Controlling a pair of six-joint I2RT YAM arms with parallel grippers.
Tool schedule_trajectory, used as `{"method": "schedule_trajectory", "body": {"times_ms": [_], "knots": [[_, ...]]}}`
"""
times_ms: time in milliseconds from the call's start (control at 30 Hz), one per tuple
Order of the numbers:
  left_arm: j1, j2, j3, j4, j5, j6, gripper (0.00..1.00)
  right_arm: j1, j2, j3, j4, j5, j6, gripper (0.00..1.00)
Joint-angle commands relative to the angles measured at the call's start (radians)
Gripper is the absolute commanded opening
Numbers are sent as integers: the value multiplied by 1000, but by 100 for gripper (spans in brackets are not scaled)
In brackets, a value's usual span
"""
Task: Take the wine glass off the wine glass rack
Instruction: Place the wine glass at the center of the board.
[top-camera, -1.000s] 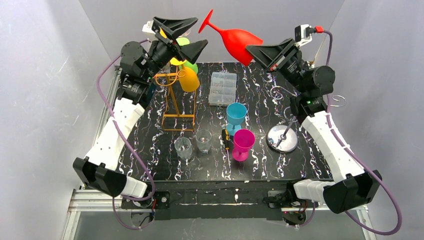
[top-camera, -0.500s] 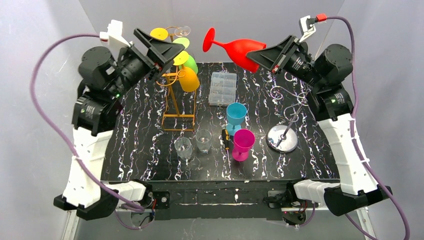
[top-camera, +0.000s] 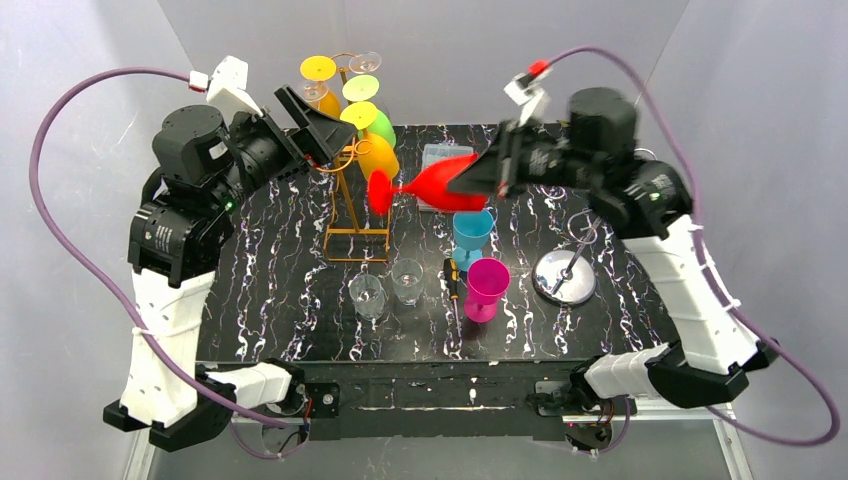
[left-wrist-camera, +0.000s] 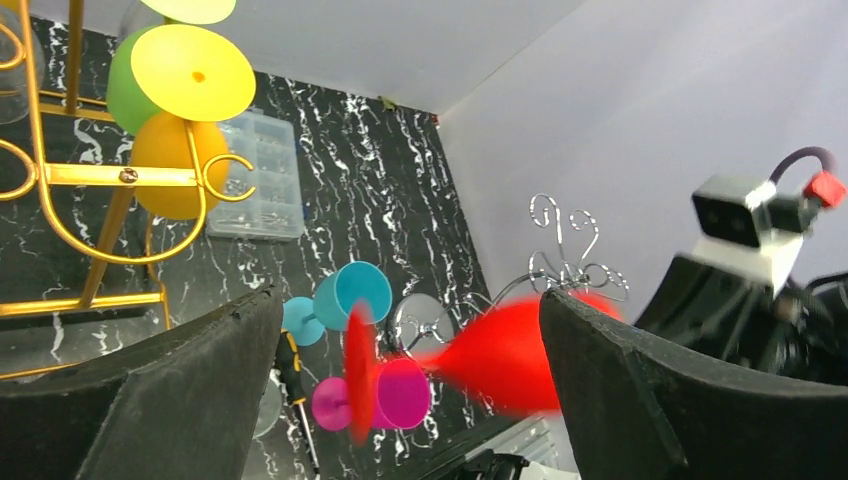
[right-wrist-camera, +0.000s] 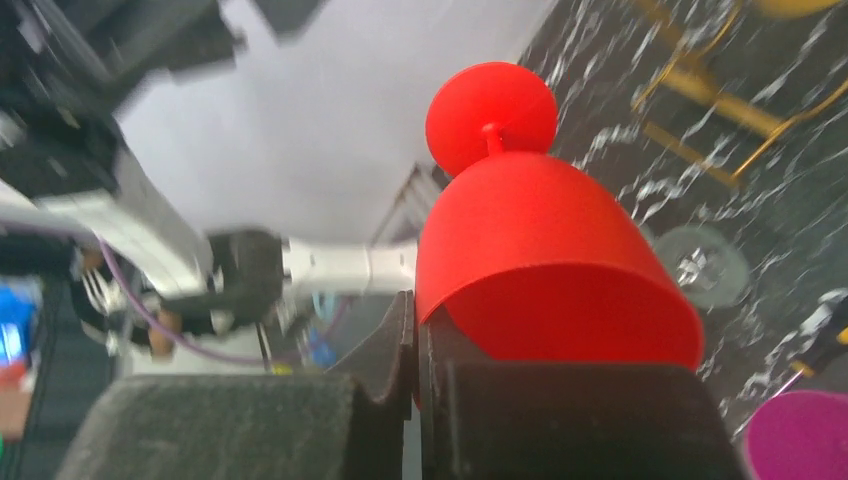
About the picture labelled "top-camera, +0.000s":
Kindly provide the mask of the blue plastic wine glass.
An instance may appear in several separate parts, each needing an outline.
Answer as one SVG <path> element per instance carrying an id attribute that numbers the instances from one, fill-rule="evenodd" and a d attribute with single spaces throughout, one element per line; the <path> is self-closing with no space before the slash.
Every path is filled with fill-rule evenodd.
<path id="1" fill-rule="evenodd" d="M 489 241 L 494 218 L 488 209 L 453 215 L 454 249 L 452 259 L 461 272 L 483 257 L 483 246 Z"/>

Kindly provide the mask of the red plastic wine glass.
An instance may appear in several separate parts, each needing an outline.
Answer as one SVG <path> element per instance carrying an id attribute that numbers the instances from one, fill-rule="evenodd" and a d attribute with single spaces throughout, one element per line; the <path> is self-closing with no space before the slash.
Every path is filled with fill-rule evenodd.
<path id="1" fill-rule="evenodd" d="M 480 211 L 487 203 L 486 196 L 452 193 L 448 190 L 449 181 L 475 159 L 475 154 L 442 159 L 423 169 L 411 183 L 403 187 L 393 187 L 387 174 L 381 169 L 375 169 L 368 180 L 368 205 L 374 213 L 386 215 L 395 195 L 408 194 L 441 211 Z"/>

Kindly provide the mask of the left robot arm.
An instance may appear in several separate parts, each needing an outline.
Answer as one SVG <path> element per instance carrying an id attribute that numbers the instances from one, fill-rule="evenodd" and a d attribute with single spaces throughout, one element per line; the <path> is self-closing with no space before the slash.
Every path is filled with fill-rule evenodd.
<path id="1" fill-rule="evenodd" d="M 328 164 L 356 135 L 354 125 L 313 108 L 289 86 L 276 96 L 294 120 L 290 130 L 255 107 L 226 117 L 218 107 L 190 105 L 170 113 L 152 141 L 165 189 L 150 194 L 131 222 L 131 365 L 103 419 L 125 432 L 147 429 L 151 444 L 168 452 L 214 439 L 234 414 L 275 404 L 293 416 L 309 402 L 305 373 L 293 364 L 269 359 L 211 371 L 196 362 L 236 208 L 273 180 Z"/>

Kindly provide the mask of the magenta plastic wine glass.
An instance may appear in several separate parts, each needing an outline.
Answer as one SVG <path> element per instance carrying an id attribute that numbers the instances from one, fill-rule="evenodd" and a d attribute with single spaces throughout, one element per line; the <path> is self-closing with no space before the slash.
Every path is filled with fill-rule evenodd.
<path id="1" fill-rule="evenodd" d="M 467 295 L 464 311 L 475 323 L 491 321 L 497 314 L 497 304 L 511 283 L 508 267 L 495 258 L 481 258 L 467 272 Z"/>

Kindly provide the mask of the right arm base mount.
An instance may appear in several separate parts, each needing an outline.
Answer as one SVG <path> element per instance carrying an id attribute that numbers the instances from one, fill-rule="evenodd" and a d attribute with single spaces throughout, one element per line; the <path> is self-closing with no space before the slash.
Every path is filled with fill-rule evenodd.
<path id="1" fill-rule="evenodd" d="M 574 393 L 566 381 L 539 381 L 525 403 L 541 417 L 564 421 L 565 439 L 573 454 L 598 458 L 618 446 L 628 432 L 636 402 L 627 396 L 601 399 L 594 403 Z"/>

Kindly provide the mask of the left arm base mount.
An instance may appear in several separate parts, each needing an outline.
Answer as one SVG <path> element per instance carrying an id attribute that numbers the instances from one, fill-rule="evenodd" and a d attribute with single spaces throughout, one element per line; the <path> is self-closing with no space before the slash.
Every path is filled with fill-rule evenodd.
<path id="1" fill-rule="evenodd" d="M 313 423 L 319 419 L 332 419 L 339 414 L 340 392 L 336 384 L 297 383 L 288 397 L 279 402 L 264 403 L 254 411 L 281 421 L 284 427 L 260 424 L 260 442 L 255 448 L 242 437 L 242 425 L 233 420 L 230 424 L 233 439 L 248 455 L 260 460 L 283 461 L 300 451 L 309 441 Z"/>

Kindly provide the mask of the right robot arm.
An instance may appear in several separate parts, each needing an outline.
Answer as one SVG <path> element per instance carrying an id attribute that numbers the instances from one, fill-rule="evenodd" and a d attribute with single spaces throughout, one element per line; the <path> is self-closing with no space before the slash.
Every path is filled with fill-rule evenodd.
<path id="1" fill-rule="evenodd" d="M 734 400 L 776 351 L 732 317 L 694 244 L 694 203 L 677 171 L 636 152 L 638 114 L 619 91 L 592 87 L 568 102 L 563 138 L 534 121 L 505 121 L 490 146 L 448 182 L 450 192 L 511 197 L 529 185 L 584 189 L 590 208 L 637 258 L 678 338 L 651 349 L 596 356 L 575 368 L 565 400 L 581 408 L 626 395 L 680 408 Z"/>

